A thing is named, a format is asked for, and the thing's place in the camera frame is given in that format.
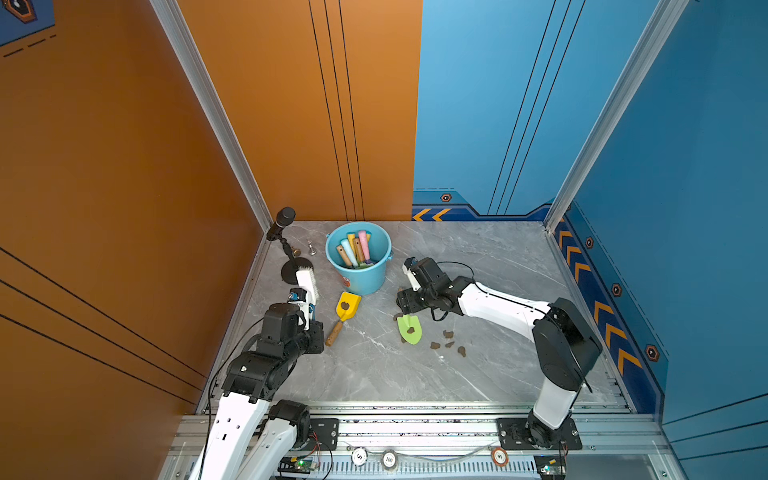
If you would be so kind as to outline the green trowel wooden handle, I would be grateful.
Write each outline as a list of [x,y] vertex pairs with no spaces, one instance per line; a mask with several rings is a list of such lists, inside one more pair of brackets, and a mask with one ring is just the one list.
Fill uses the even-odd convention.
[[336,250],[339,253],[339,255],[340,255],[344,265],[347,268],[352,268],[353,264],[352,264],[352,262],[351,262],[351,260],[350,260],[350,258],[348,256],[348,254],[346,253],[346,250],[344,249],[344,247],[341,244],[339,244],[339,245],[336,246]]
[[422,326],[417,315],[398,313],[394,321],[402,343],[417,345],[422,339]]

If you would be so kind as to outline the yellow trowel wooden handle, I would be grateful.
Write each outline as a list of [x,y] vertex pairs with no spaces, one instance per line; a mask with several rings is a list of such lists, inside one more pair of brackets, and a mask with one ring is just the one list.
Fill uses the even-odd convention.
[[336,306],[338,320],[326,338],[325,345],[327,347],[331,347],[335,343],[344,327],[344,323],[356,315],[361,300],[361,296],[353,293],[343,292],[341,294]]

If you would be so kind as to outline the white cleaning brush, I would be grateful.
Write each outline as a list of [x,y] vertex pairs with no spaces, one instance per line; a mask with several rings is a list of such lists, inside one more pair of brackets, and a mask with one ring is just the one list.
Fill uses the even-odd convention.
[[314,269],[312,267],[300,267],[296,272],[296,279],[299,287],[307,292],[305,302],[315,305],[318,300],[318,289]]

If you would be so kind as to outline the green trowel brown handle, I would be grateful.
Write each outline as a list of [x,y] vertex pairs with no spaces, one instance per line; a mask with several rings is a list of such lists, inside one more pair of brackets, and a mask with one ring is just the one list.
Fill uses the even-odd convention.
[[356,250],[357,250],[357,252],[355,253],[357,261],[358,261],[359,264],[364,265],[366,263],[366,261],[365,261],[365,257],[364,257],[364,254],[363,254],[363,250],[362,250],[362,245],[361,245],[360,239],[359,239],[359,237],[357,235],[356,235],[355,247],[356,247]]

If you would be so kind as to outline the light blue trowel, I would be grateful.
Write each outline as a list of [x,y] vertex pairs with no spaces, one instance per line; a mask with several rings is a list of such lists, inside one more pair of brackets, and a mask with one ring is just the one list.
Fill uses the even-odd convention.
[[349,242],[348,239],[343,239],[341,241],[341,247],[343,248],[343,251],[346,255],[345,262],[349,265],[350,268],[358,268],[359,263],[356,258],[355,251],[352,247],[352,244]]

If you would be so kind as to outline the purple trowel pink handle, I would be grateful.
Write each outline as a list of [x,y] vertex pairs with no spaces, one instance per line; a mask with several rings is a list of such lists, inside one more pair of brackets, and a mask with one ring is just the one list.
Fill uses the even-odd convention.
[[368,233],[364,230],[360,230],[358,232],[358,240],[360,243],[360,249],[363,255],[364,262],[366,264],[371,264],[372,260],[371,260],[369,243],[368,243]]

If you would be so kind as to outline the lime trowel yellow handle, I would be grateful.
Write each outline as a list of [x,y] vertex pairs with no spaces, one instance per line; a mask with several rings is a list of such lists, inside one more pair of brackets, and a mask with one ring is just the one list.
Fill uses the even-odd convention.
[[356,253],[357,252],[356,247],[355,247],[356,235],[352,234],[352,233],[348,233],[347,234],[347,239],[348,239],[348,242],[349,242],[349,244],[350,244],[350,246],[352,248],[352,251],[354,253]]

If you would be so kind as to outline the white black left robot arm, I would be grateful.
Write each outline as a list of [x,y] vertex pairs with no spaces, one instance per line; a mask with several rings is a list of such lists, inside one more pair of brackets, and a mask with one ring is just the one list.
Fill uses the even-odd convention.
[[308,406],[273,399],[301,356],[323,352],[323,324],[311,302],[294,301],[271,305],[261,326],[228,366],[192,479],[269,479],[308,438]]

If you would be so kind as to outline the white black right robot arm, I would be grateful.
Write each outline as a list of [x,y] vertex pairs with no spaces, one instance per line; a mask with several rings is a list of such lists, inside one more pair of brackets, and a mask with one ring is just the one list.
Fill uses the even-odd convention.
[[435,322],[453,313],[482,319],[534,344],[544,383],[523,427],[534,449],[564,449],[572,432],[575,401],[589,388],[588,373],[603,353],[602,341],[575,304],[565,298],[534,301],[494,290],[472,277],[454,279],[426,257],[405,260],[410,287],[397,293],[404,315],[428,310]]

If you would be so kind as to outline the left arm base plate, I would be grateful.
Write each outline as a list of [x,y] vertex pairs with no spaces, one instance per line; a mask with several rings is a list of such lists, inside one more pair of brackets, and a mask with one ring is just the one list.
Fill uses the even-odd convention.
[[266,421],[252,452],[285,454],[313,450],[318,444],[334,451],[338,427],[336,418],[316,418],[308,411],[302,411],[300,416],[271,417]]

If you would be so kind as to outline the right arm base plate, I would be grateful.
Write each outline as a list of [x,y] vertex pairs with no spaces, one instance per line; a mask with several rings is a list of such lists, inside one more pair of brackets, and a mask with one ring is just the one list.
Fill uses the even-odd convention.
[[580,434],[571,417],[558,429],[551,429],[534,417],[498,418],[495,421],[498,439],[505,450],[583,449]]

